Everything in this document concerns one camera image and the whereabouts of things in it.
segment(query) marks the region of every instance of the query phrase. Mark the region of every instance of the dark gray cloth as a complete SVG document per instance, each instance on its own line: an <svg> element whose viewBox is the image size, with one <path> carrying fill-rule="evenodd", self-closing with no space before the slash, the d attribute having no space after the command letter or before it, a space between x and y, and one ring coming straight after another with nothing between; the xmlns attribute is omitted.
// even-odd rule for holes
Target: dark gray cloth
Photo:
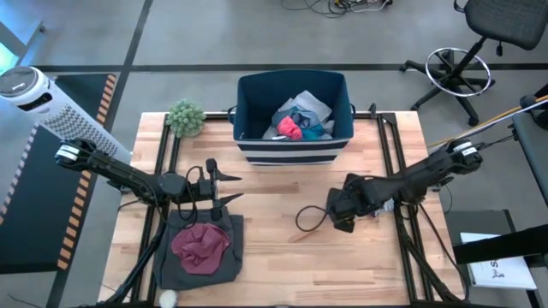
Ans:
<svg viewBox="0 0 548 308"><path fill-rule="evenodd" d="M176 210L172 210L168 222L177 227L184 227L184 222ZM171 241L181 231L179 229L166 228L160 246L154 257L152 270L156 277L156 283L162 289L176 291L189 290L197 287L205 287L219 283L233 281L241 270L243 257L243 216L229 215L223 208L223 218L214 222L209 210L198 210L198 220L201 223L211 223L220 227L230 237L230 246L224 251L221 265L211 275L191 275L181 266L181 259L171 251Z"/></svg>

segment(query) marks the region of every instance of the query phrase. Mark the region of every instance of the storage bin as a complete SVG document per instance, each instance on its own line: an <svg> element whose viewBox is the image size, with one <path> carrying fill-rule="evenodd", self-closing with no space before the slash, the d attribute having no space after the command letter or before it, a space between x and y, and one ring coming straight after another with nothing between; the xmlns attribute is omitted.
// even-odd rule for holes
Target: storage bin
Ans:
<svg viewBox="0 0 548 308"><path fill-rule="evenodd" d="M277 110L305 90L332 109L333 139L263 140ZM350 104L344 75L339 73L280 70L241 77L234 113L233 109L229 109L228 117L234 124L234 140L251 164L331 163L354 136L355 108Z"/></svg>

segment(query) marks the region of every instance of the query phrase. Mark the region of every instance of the office chair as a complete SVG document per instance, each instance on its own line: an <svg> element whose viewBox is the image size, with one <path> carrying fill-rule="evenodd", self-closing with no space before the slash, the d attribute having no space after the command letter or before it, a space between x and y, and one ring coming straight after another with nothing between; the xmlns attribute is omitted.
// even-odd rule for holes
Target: office chair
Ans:
<svg viewBox="0 0 548 308"><path fill-rule="evenodd" d="M408 68L414 68L426 74L436 86L419 99L411 110L419 110L422 104L443 91L455 96L470 116L468 124L476 126L479 122L478 114L467 98L480 95L495 84L487 64L476 56L483 43L487 39L499 41L497 47L499 56L503 54L502 43L532 50L539 44L545 30L548 21L548 4L547 0L469 0L462 8L455 0L453 7L457 12L465 14L468 26L479 34L481 39L470 50L452 47L435 50L427 58L426 65L406 61L400 67L400 71L405 72ZM456 52L466 54L458 64L455 64ZM433 56L442 62L443 71L429 69L429 62ZM487 79L463 77L462 72L471 68L483 68L487 72ZM464 93L461 86L467 87L472 93Z"/></svg>

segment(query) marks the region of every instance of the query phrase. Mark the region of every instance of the floor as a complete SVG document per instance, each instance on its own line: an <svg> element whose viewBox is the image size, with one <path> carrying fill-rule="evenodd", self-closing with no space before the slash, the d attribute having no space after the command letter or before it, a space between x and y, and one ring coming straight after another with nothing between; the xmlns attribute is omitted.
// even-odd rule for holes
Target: floor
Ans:
<svg viewBox="0 0 548 308"><path fill-rule="evenodd" d="M301 1L285 3L301 6ZM150 12L142 14L148 5L152 5ZM29 31L27 25L37 19L44 21L47 31L39 38L29 64L72 66L73 73L120 74L119 82L125 88L112 133L129 149L141 112L166 111L182 98L192 98L207 111L235 105L236 82L256 73L258 67L238 68L238 64L334 64L335 68L343 68L339 64L386 64L342 71L351 102L358 110L371 103L380 110L408 110L432 86L422 74L398 72L397 65L406 59L424 62L430 52L443 46L468 49L478 39L450 1L395 0L380 12L328 19L309 10L284 10L278 0L50 0L47 4L0 0L0 20L15 33L23 36ZM143 23L143 32L136 32ZM547 36L532 51L506 44L503 57L495 55L496 45L488 41L479 54L490 64L547 67L542 64L548 62ZM227 70L223 64L236 66ZM548 80L548 70L521 69L526 68L523 65L506 68L511 69L493 70L497 84L472 98L480 119L516 106L521 96L536 92ZM445 94L420 110L420 120L427 143L468 129L464 112ZM509 134L508 125L500 124L474 140L502 138ZM5 171L0 175L0 191L7 191L31 127L17 110L0 104L0 166ZM485 150L482 156L485 161L480 170L449 184L452 210L509 209L517 229L546 223L548 209L521 147L509 142ZM447 191L441 197L444 207L449 207ZM91 304L97 298L119 200L100 179L62 307ZM547 270L536 269L533 274L548 303ZM26 307L10 299L11 294L44 307L52 281L53 275L47 273L0 276L0 306ZM529 307L524 292L474 289L472 295L476 304Z"/></svg>

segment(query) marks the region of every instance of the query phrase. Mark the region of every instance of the wooden tabletop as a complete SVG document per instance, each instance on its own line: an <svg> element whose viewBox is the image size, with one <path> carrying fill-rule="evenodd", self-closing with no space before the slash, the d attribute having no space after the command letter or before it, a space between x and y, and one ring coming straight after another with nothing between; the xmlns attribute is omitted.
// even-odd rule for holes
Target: wooden tabletop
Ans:
<svg viewBox="0 0 548 308"><path fill-rule="evenodd" d="M419 118L415 112L396 112L396 116L405 159L411 165L427 156ZM163 119L164 113L142 115L132 166L153 172ZM387 133L391 140L390 130ZM168 141L164 170L172 138ZM396 162L396 153L391 154ZM209 121L200 136L181 142L177 173L184 175L194 165L205 166L208 157L217 159L225 174L243 179L219 184L221 196L245 193L229 204L230 213L245 217L243 268L234 282L180 292L179 305L408 304L392 213L359 219L352 234L335 230L329 219L308 234L295 226L297 211L310 204L324 207L329 188L340 188L348 172L385 175L375 121L354 122L354 138L334 163L287 167L252 166L233 141L232 126L225 121ZM133 198L125 196L122 202ZM451 247L438 195L429 192L423 205L445 245ZM211 202L199 203L199 208L210 207ZM146 207L141 204L119 212L99 300L111 296L111 288L117 288L135 265L145 212ZM319 211L307 211L303 213L302 225L311 226L322 215ZM461 297L458 273L444 255L424 214L419 214L418 220L428 263ZM413 267L418 294L423 299L414 261ZM150 264L143 281L143 298L149 275Z"/></svg>

